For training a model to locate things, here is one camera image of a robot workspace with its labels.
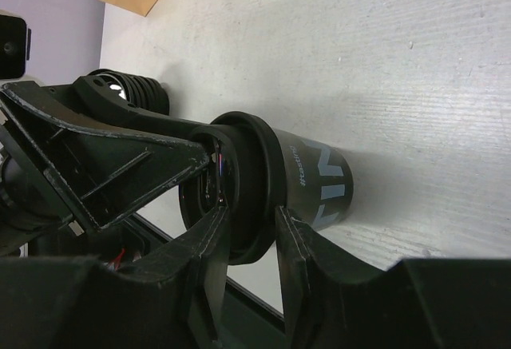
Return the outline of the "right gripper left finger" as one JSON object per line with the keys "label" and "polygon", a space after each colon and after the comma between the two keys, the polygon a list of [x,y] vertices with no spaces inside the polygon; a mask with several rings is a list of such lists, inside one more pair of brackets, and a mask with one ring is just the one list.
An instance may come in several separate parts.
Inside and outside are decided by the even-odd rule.
{"label": "right gripper left finger", "polygon": [[1,262],[4,348],[168,348],[150,327],[144,285],[89,257]]}

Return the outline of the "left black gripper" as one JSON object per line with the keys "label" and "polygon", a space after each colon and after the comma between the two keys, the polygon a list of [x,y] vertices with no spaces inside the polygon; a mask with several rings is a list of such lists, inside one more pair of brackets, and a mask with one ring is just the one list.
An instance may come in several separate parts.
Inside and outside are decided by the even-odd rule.
{"label": "left black gripper", "polygon": [[205,123],[133,107],[99,77],[1,87],[1,236],[120,223],[201,172]]}

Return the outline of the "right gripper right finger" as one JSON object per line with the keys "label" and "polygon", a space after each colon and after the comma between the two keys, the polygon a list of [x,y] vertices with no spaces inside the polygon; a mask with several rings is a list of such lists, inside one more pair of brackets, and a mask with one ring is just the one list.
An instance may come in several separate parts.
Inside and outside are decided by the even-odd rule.
{"label": "right gripper right finger", "polygon": [[380,270],[275,212],[291,348],[507,348],[510,262],[406,258]]}

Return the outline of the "black cup lid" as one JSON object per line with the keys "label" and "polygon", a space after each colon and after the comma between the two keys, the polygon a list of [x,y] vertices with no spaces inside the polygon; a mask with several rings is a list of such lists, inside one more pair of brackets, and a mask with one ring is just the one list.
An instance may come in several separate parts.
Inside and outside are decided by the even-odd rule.
{"label": "black cup lid", "polygon": [[192,131],[211,161],[179,187],[186,228],[216,205],[231,217],[231,265],[252,264],[275,241],[275,208],[287,200],[283,153],[276,132],[260,117],[229,112]]}

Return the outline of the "black coffee cup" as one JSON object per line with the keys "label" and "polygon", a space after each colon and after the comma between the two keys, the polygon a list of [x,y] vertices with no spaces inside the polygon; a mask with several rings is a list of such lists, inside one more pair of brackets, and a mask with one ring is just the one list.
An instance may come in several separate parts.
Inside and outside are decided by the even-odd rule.
{"label": "black coffee cup", "polygon": [[286,206],[315,230],[343,220],[354,194],[351,168],[340,149],[292,133],[275,132],[287,180]]}

